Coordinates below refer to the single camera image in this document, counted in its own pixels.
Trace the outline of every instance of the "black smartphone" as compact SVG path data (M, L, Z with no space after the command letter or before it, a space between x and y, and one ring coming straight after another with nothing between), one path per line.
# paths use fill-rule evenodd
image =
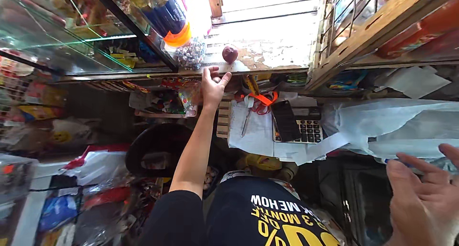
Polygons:
M295 115L293 115L288 100L272 104L271 111L281 142L290 142L301 138Z

